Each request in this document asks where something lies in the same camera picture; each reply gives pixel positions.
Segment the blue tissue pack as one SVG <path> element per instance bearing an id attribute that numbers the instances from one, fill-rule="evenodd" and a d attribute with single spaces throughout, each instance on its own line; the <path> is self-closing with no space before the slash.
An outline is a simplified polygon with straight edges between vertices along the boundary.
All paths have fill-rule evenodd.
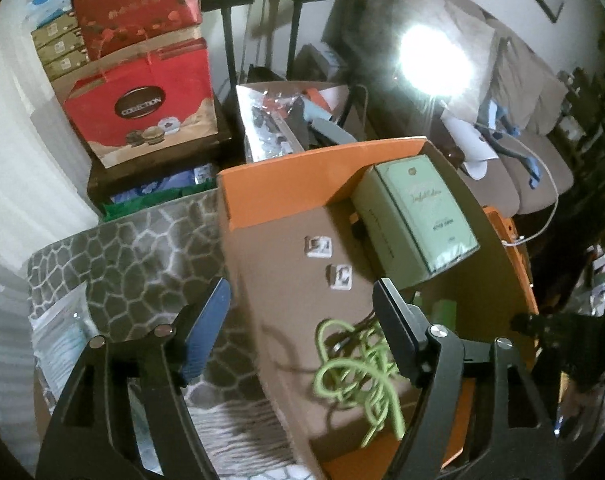
<path id="1" fill-rule="evenodd" d="M 71 10 L 71 0 L 31 0 L 26 6 L 26 22 L 36 29 Z"/>

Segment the stacked gold boxes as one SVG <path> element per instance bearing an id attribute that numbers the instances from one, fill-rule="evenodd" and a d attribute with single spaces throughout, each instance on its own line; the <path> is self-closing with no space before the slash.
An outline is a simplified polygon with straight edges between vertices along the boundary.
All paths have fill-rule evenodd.
<path id="1" fill-rule="evenodd" d="M 31 33 L 31 39 L 49 81 L 70 74 L 90 62 L 74 11 L 60 14 L 38 27 Z"/>

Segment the orange plastic basket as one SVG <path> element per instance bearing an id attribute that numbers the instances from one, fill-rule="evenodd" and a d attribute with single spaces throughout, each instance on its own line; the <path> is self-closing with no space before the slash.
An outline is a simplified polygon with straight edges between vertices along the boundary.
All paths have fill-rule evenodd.
<path id="1" fill-rule="evenodd" d="M 505 243 L 505 252 L 510 259 L 515 275 L 519 280 L 519 285 L 521 285 L 521 289 L 523 289 L 528 312 L 531 314 L 538 314 L 538 305 L 534 295 L 528 256 L 524 246 L 515 246 L 519 233 L 516 231 L 513 220 L 511 218 L 504 218 L 498 209 L 491 206 L 484 207 L 483 211 L 500 240 Z"/>

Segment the white curtain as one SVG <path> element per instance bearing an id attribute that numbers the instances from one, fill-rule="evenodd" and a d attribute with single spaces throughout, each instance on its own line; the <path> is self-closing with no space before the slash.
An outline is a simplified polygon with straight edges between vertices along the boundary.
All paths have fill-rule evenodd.
<path id="1" fill-rule="evenodd" d="M 40 448 L 27 262 L 96 225 L 88 172 L 29 35 L 0 29 L 0 438 L 26 465 Z"/>

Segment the red collection gift bag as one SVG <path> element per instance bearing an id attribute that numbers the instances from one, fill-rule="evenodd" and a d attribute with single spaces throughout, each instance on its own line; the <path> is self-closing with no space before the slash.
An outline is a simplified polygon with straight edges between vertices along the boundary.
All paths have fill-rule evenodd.
<path id="1" fill-rule="evenodd" d="M 206 41 L 181 41 L 80 79 L 63 108 L 105 168 L 214 136 Z"/>

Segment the red floral gift box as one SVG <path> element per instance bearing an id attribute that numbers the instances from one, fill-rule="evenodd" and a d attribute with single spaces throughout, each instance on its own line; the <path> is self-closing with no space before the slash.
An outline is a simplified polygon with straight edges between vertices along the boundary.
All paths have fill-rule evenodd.
<path id="1" fill-rule="evenodd" d="M 71 0 L 71 3 L 92 61 L 202 21 L 198 0 Z"/>

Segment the grey white patterned blanket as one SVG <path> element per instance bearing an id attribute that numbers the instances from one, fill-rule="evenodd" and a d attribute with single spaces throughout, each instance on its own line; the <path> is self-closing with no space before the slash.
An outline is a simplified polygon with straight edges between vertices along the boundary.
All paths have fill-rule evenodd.
<path id="1" fill-rule="evenodd" d="M 139 338 L 225 274 L 215 192 L 198 193 L 59 240 L 27 266 L 31 322 L 74 289 L 99 333 Z M 309 479 L 264 395 L 245 318 L 232 307 L 202 376 L 183 399 L 223 479 Z"/>

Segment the brown sofa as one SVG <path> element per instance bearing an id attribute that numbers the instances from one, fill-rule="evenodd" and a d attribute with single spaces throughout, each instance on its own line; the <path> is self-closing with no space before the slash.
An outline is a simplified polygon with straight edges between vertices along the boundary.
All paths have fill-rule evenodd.
<path id="1" fill-rule="evenodd" d="M 452 153 L 459 175 L 478 202 L 508 217 L 552 207 L 574 183 L 548 140 L 567 92 L 551 68 L 472 0 L 343 0 L 335 32 L 353 79 L 373 93 L 382 136 L 425 134 Z M 490 160 L 475 181 L 440 117 L 449 112 L 477 130 L 479 107 L 494 99 L 539 159 L 532 190 L 515 159 Z"/>

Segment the orange cardboard box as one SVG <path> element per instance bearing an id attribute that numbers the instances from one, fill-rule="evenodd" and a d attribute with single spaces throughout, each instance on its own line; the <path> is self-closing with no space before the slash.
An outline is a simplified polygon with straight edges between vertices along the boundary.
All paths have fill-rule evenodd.
<path id="1" fill-rule="evenodd" d="M 260 384 L 295 456 L 317 479 L 381 478 L 398 448 L 390 429 L 365 442 L 362 408 L 333 408 L 313 391 L 316 331 L 324 320 L 355 324 L 371 312 L 382 269 L 353 232 L 350 197 L 371 166 L 417 155 L 438 170 L 478 241 L 472 255 L 417 286 L 424 309 L 450 300 L 459 336 L 510 337 L 513 316 L 536 311 L 531 286 L 515 250 L 501 242 L 499 214 L 479 205 L 431 142 L 321 148 L 227 169 L 218 179 L 223 253 Z"/>

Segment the green tissue pack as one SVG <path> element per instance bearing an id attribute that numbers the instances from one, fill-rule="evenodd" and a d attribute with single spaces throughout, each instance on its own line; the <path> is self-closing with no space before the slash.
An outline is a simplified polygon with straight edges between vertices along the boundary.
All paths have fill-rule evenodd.
<path id="1" fill-rule="evenodd" d="M 467 217 L 429 156 L 371 166 L 351 201 L 383 275 L 399 290 L 429 281 L 479 249 Z"/>

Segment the blue grey neck massager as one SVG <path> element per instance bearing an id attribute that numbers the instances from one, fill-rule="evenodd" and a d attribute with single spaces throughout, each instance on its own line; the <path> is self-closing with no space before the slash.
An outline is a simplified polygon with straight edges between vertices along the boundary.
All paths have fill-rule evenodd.
<path id="1" fill-rule="evenodd" d="M 494 99 L 486 98 L 477 116 L 477 127 L 497 154 L 517 160 L 528 174 L 528 186 L 534 190 L 541 182 L 538 157 L 519 139 L 521 130 L 511 123 L 508 111 Z"/>

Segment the white plug adapter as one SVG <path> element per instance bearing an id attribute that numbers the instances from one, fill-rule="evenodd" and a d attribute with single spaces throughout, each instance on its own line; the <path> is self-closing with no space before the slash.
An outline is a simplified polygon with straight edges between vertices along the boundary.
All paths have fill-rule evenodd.
<path id="1" fill-rule="evenodd" d="M 350 290 L 353 287 L 353 267 L 349 264 L 332 264 L 329 284 L 333 290 Z"/>
<path id="2" fill-rule="evenodd" d="M 329 236 L 306 236 L 305 254 L 309 258 L 328 259 L 333 256 L 332 239 Z"/>

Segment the green rectangular power bank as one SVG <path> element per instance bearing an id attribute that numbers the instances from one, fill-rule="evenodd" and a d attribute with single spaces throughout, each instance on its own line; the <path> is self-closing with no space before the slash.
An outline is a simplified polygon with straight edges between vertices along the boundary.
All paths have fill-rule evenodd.
<path id="1" fill-rule="evenodd" d="M 432 306 L 431 322 L 444 325 L 449 330 L 457 328 L 457 303 L 453 300 L 440 299 Z"/>

